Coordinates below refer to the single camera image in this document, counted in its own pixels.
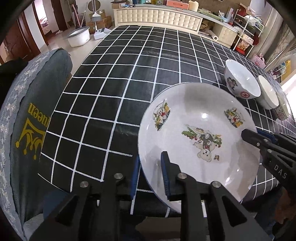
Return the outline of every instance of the bottle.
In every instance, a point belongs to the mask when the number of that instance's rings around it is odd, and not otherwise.
[[[228,22],[229,25],[233,25],[233,13],[231,14],[231,18],[229,19],[229,22]]]

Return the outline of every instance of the white plate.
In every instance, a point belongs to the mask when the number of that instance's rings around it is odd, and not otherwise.
[[[221,182],[240,201],[251,188],[259,167],[259,149],[244,142],[241,131],[257,132],[243,105],[226,91],[204,83],[182,83],[161,92],[140,125],[138,148],[145,177],[169,207],[160,154],[199,182]]]

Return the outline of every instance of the tufted white panel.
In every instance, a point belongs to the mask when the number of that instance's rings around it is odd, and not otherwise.
[[[118,23],[148,22],[164,23],[197,31],[200,18],[189,16],[178,12],[170,12],[157,9],[123,9],[117,10]]]

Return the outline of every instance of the pink bag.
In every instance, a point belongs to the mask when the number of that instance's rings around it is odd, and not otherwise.
[[[265,62],[264,62],[264,58],[263,58],[263,57],[262,57],[262,59],[261,59],[259,56],[257,56],[256,54],[254,54],[254,55],[252,56],[252,58],[250,59],[250,61],[252,61],[252,62],[253,62],[255,65],[257,65],[258,67],[264,69],[265,66],[266,66],[266,64],[265,64]]]

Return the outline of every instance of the bowl with flower pattern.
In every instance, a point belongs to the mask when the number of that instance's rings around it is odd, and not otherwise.
[[[232,59],[225,63],[225,81],[230,93],[236,97],[252,99],[261,95],[260,86],[251,72]]]

